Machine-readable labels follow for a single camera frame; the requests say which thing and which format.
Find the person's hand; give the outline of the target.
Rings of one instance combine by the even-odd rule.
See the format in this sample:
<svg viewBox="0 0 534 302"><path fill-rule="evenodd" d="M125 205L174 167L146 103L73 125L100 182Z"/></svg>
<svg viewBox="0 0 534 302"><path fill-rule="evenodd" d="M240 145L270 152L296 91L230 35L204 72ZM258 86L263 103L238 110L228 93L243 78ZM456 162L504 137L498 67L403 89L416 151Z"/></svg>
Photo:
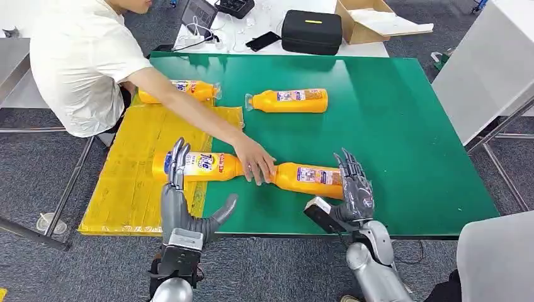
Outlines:
<svg viewBox="0 0 534 302"><path fill-rule="evenodd" d="M231 145L241 161L248 182L254 181L257 186L271 182L271 178L276 174L276 159L260 144L247 135L240 134Z"/></svg>

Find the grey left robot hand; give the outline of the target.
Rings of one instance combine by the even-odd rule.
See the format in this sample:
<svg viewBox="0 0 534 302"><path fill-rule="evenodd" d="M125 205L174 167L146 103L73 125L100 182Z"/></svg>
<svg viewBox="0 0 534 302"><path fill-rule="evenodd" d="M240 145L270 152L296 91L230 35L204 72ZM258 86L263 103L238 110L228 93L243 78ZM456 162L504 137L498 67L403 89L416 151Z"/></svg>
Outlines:
<svg viewBox="0 0 534 302"><path fill-rule="evenodd" d="M233 214L239 199L235 193L228 195L225 204L208 218L197 218L190 214L184 194L185 159L190 148L190 144L180 138L171 150L168 181L161 193L163 245L169 244L175 228L201 233L203 241L208 242Z"/></svg>

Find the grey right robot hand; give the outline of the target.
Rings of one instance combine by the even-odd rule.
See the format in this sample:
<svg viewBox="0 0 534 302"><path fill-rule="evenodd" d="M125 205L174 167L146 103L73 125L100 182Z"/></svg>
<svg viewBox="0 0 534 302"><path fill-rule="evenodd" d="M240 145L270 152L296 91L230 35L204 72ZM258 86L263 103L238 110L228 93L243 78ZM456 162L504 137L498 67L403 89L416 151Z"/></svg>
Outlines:
<svg viewBox="0 0 534 302"><path fill-rule="evenodd" d="M333 153L341 173L343 203L334 206L333 217L351 226L363 226L373 219L375 202L373 188L365 171L355 156L341 149L344 160Z"/></svg>

